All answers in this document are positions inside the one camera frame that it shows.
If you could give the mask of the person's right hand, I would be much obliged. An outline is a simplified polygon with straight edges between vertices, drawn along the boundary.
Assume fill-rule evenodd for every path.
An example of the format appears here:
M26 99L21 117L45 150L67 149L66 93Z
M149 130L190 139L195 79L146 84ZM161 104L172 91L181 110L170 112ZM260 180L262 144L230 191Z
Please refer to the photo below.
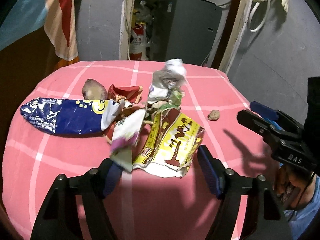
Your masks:
M285 210L300 210L312 200L316 188L316 175L300 178L289 165L281 165L276 173L274 190Z

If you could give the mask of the light blue sleeve forearm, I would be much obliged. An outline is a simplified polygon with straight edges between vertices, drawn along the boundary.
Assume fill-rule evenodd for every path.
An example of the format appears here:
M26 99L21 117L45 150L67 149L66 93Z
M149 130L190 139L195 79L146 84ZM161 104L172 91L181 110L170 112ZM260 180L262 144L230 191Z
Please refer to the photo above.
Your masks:
M310 203L297 211L285 210L285 216L288 219L291 229L292 239L299 239L299 237L306 231L307 227L316 217L319 211L319 176L316 176L315 192Z

